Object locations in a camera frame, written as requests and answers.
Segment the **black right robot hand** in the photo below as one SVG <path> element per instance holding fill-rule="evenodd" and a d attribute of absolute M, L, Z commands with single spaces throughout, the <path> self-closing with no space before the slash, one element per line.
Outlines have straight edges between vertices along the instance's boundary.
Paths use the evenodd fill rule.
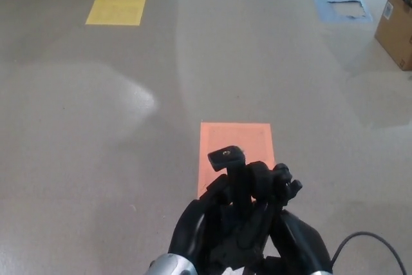
<path fill-rule="evenodd" d="M 321 235 L 294 214 L 283 210 L 274 219 L 270 239 L 278 257 L 268 257 L 268 274 L 332 274 L 332 259 Z"/>

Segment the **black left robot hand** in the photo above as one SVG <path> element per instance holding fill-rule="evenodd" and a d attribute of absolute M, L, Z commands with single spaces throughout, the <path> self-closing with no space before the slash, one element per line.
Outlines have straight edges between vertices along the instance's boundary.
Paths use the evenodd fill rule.
<path fill-rule="evenodd" d="M 242 219 L 234 210 L 229 178 L 221 175 L 184 210 L 168 253 L 188 259 L 197 274 L 223 274 L 227 268 L 253 269 L 263 260 L 269 205 L 253 203 Z"/>

